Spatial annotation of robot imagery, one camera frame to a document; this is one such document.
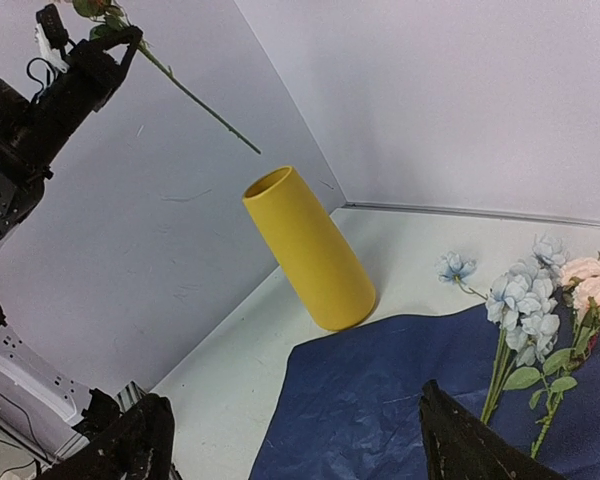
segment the blue flower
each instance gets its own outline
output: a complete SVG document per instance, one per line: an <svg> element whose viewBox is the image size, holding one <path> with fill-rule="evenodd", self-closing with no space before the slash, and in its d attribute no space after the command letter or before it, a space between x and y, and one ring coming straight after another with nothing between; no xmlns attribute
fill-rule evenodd
<svg viewBox="0 0 600 480"><path fill-rule="evenodd" d="M542 265L536 257L527 257L524 260L518 260L509 268L511 275L522 275L529 285L536 278L549 278L549 272L542 268Z"/></svg>
<svg viewBox="0 0 600 480"><path fill-rule="evenodd" d="M540 311L543 314L553 312L558 302L551 298L553 295L553 282L550 278L536 278L533 281L531 292L534 293L540 302Z"/></svg>
<svg viewBox="0 0 600 480"><path fill-rule="evenodd" d="M522 275L502 275L495 279L487 297L487 319L513 330L520 316L519 302L523 302L531 285Z"/></svg>
<svg viewBox="0 0 600 480"><path fill-rule="evenodd" d="M533 254L538 261L551 270L562 267L567 263L567 252L562 245L562 240L543 235L539 239L536 237L533 244Z"/></svg>
<svg viewBox="0 0 600 480"><path fill-rule="evenodd" d="M466 260L455 252L449 252L438 259L436 271L441 282L455 283L476 271L476 261Z"/></svg>
<svg viewBox="0 0 600 480"><path fill-rule="evenodd" d="M535 313L522 320L522 331L529 335L535 345L536 358L544 363L556 343L560 317L557 315Z"/></svg>
<svg viewBox="0 0 600 480"><path fill-rule="evenodd" d="M518 352L518 355L516 355L516 367L520 365L530 367L536 363L535 345L530 341L529 334L522 330L521 326L508 331L505 340L511 350Z"/></svg>

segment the flower stem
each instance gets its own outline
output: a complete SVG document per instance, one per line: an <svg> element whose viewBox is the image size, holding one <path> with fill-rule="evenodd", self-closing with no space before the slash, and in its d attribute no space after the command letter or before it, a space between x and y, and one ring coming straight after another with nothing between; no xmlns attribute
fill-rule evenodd
<svg viewBox="0 0 600 480"><path fill-rule="evenodd" d="M262 152L258 147L256 147L247 137L242 135L238 130L233 128L229 122L227 122L224 118L222 118L218 113L216 113L211 107L209 107L206 103L200 100L196 95L194 95L187 87L185 87L180 81L174 76L171 68L165 67L160 60L158 60L153 53L146 47L146 45L140 45L138 50L149 60L153 65L156 66L158 70L160 70L173 84L178 87L182 92L189 97L191 100L200 105L209 115L215 118L218 122L220 122L224 127L226 127L231 133L237 136L240 140L242 140L245 144L247 144L254 152L260 155Z"/></svg>
<svg viewBox="0 0 600 480"><path fill-rule="evenodd" d="M556 416L556 412L558 411L558 407L562 402L562 393L559 393L554 402L551 402L551 408L549 409L549 415L547 415L544 424L542 425L542 430L540 431L540 435L535 442L531 444L531 458L535 459L538 456L538 452L540 451L540 446L544 441L544 437L546 437L551 424L553 423L553 418Z"/></svg>
<svg viewBox="0 0 600 480"><path fill-rule="evenodd" d="M498 349L496 350L496 358L493 361L493 372L491 374L491 383L489 384L489 392L487 393L487 399L482 407L482 414L480 415L480 421L487 425L493 415L493 411L496 408L496 404L500 394L502 393L502 387L504 387L504 381L506 381L506 375L503 378L503 371L505 370L506 361L511 353L509 347L506 344L507 331L502 328L500 329L500 337L498 338Z"/></svg>
<svg viewBox="0 0 600 480"><path fill-rule="evenodd" d="M462 280L457 275L453 277L453 280L458 284L458 286L460 287L460 290L462 290L467 295L477 295L478 297L480 297L481 299L483 299L485 302L487 301L487 296L486 295L483 295L480 292L477 292L473 288L471 288L471 287L465 285L464 283L462 283Z"/></svg>

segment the white wall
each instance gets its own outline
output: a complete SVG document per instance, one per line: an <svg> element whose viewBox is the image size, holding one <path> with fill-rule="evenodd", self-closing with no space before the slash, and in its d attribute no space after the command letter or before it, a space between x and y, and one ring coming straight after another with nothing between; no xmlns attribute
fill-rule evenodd
<svg viewBox="0 0 600 480"><path fill-rule="evenodd" d="M600 1L236 3L348 201L600 220Z"/></svg>
<svg viewBox="0 0 600 480"><path fill-rule="evenodd" d="M0 2L0 76L27 96L42 6ZM138 57L52 165L45 198L0 252L0 302L39 354L110 393L132 379L152 387L273 269L240 201L251 182L291 163L328 209L344 202L232 1L126 6L158 57L264 153ZM88 22L60 9L84 36Z"/></svg>

